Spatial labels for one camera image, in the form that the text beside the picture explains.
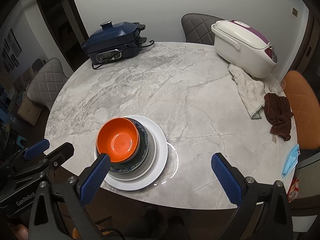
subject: white rice cooker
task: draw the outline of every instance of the white rice cooker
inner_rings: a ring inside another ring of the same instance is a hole
[[[238,21],[217,21],[211,30],[215,34],[217,53],[228,62],[256,78],[267,77],[276,67],[276,53],[260,32]]]

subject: white wall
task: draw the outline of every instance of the white wall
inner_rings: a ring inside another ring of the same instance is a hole
[[[278,78],[278,80],[282,80],[284,78],[284,76],[287,73],[287,71],[289,70],[292,62],[294,61],[294,58],[296,57],[298,50],[300,48],[300,45],[302,43],[303,36],[304,36],[305,30],[307,28],[308,17],[309,17],[308,7],[305,4],[303,5],[303,7],[304,7],[304,9],[303,9],[303,15],[302,15],[302,19],[301,19],[301,25],[300,25],[300,29],[299,29],[299,32],[297,35],[297,40],[296,40],[296,43],[293,47],[291,55],[289,56],[284,67],[281,67],[281,68],[278,67],[277,69],[274,70],[274,75]]]
[[[36,59],[40,58],[41,60],[48,60],[48,58],[29,26],[26,15],[22,9],[21,1],[19,1],[12,9],[10,15],[7,17],[0,29],[1,52],[3,50],[3,41],[7,38],[10,29],[13,30],[13,33],[22,49],[20,54],[16,57],[19,65],[9,73],[11,81],[14,82],[18,76],[32,66]]]
[[[58,58],[62,64],[63,71],[67,77],[73,74],[73,70],[62,55],[58,46],[54,42],[44,20],[40,13],[36,0],[21,0],[24,13],[34,36],[38,40],[40,46],[46,56],[50,58]]]
[[[203,13],[245,22],[263,33],[278,55],[280,73],[300,33],[304,3],[301,0],[75,0],[89,35],[109,20],[146,25],[142,35],[148,40],[185,41],[181,17]],[[291,11],[298,10],[298,17]]]

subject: doorway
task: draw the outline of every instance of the doorway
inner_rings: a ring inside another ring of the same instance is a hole
[[[299,71],[320,102],[320,26],[309,12],[307,28],[299,51],[289,70]]]
[[[73,71],[88,55],[81,48],[89,36],[74,0],[36,0],[47,28]]]

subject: rice cooker handle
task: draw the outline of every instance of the rice cooker handle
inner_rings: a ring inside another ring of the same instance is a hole
[[[221,39],[223,39],[224,41],[226,41],[226,42],[229,43],[230,45],[234,46],[234,47],[236,48],[236,50],[240,50],[240,45],[239,45],[237,42],[235,42],[233,39],[229,38],[229,37],[226,36],[225,34],[217,31],[217,30],[215,29],[215,26],[216,26],[215,24],[212,24],[212,25],[211,25],[211,30],[212,30],[212,32],[213,32],[215,35],[217,35],[218,37],[220,37]]]

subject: glass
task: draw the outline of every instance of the glass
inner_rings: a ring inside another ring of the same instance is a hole
[[[270,74],[268,76],[266,83],[268,85],[269,91],[271,93],[277,94],[278,96],[284,91],[285,86],[286,86],[286,83],[285,83],[284,79],[279,81],[272,74]]]

